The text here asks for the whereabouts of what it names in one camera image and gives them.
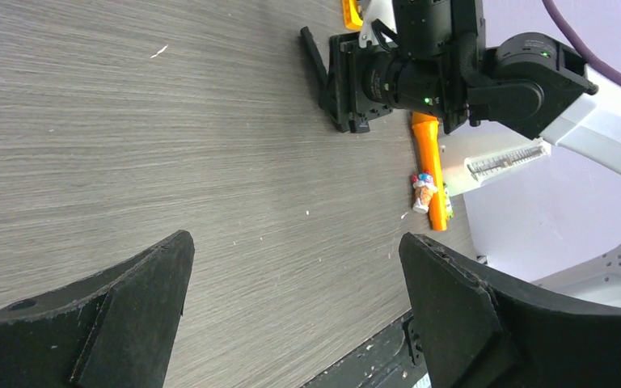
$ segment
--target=orange toy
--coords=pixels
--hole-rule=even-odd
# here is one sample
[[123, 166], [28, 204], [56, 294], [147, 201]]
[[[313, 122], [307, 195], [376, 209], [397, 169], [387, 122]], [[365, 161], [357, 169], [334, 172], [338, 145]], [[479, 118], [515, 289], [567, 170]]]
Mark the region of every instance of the orange toy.
[[344, 26], [349, 30], [360, 31], [363, 19], [358, 0], [341, 0], [341, 9], [344, 12]]
[[446, 194], [444, 193], [444, 177], [441, 173], [439, 160], [439, 120], [437, 117], [413, 112], [412, 122], [418, 149], [420, 151], [420, 171], [427, 171], [434, 179], [437, 192], [434, 193], [429, 204], [429, 219], [432, 229], [443, 231], [447, 229], [448, 216], [446, 212]]

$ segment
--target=white wall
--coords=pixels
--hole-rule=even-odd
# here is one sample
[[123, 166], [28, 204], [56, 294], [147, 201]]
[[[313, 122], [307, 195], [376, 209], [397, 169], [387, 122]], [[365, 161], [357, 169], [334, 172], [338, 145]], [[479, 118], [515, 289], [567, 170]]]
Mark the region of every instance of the white wall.
[[[621, 71], [621, 0], [556, 0], [586, 44]], [[487, 43], [543, 32], [567, 43], [541, 0], [486, 0]], [[487, 123], [470, 131], [508, 130]], [[465, 194], [475, 248], [503, 272], [533, 281], [621, 243], [621, 176], [574, 154], [553, 155]]]

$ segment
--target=purple cable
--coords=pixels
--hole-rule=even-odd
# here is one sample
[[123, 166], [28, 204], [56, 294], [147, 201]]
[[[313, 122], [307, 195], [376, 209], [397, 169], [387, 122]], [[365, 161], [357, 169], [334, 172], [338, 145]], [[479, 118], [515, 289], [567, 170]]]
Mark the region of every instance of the purple cable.
[[544, 3], [544, 7], [546, 8], [549, 16], [553, 19], [553, 23], [558, 26], [558, 29], [563, 32], [563, 35], [565, 35], [565, 38], [568, 39], [568, 42], [570, 42], [570, 44], [587, 61], [587, 63], [604, 77], [621, 86], [621, 73], [602, 61], [601, 58], [597, 57], [597, 55], [594, 54], [589, 47], [587, 47], [585, 42], [580, 39], [580, 36], [577, 35], [575, 30], [570, 27], [568, 21], [565, 20], [563, 15], [560, 14], [558, 7], [556, 7], [553, 0], [542, 0], [542, 2]]

